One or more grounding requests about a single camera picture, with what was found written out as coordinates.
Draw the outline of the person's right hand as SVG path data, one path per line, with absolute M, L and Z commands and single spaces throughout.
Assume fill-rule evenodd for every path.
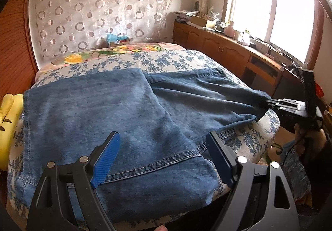
M 306 130 L 295 124 L 295 151 L 299 156 L 315 155 L 325 147 L 327 138 L 323 129 L 319 131 Z

